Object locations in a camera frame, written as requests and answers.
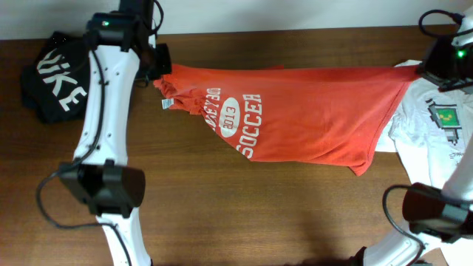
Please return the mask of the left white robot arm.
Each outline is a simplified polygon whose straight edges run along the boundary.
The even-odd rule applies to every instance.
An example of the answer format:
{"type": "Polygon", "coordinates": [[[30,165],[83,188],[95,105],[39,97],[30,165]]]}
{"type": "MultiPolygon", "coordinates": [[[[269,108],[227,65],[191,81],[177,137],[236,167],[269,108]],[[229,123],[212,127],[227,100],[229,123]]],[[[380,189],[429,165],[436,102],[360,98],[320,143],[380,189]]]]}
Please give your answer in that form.
{"type": "Polygon", "coordinates": [[[73,161],[58,176],[95,215],[114,265],[152,265],[140,227],[145,175],[128,165],[126,130],[135,80],[171,72],[168,47],[157,44],[164,18],[158,1],[121,1],[96,13],[84,40],[89,50],[89,92],[84,126],[73,161]]]}

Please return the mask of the red orange soccer t-shirt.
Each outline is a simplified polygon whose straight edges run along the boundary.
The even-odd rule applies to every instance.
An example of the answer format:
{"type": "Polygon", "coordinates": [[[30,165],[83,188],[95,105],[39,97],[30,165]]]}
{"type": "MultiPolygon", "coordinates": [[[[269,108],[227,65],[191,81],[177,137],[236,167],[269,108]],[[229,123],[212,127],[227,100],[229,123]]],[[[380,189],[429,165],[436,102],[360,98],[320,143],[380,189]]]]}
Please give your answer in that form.
{"type": "Polygon", "coordinates": [[[164,108],[200,116],[250,161],[344,166],[359,176],[417,77],[413,66],[232,70],[175,64],[154,85],[164,108]]]}

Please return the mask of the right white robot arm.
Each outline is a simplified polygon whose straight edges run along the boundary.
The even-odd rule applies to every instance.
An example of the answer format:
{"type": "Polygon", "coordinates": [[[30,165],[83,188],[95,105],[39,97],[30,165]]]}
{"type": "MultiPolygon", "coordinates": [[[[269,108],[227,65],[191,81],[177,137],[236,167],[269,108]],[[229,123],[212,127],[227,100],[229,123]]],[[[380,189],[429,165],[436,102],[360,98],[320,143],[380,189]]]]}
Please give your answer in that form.
{"type": "Polygon", "coordinates": [[[437,248],[472,263],[472,11],[449,17],[457,32],[434,34],[389,133],[410,179],[402,220],[349,265],[419,265],[437,248]]]}

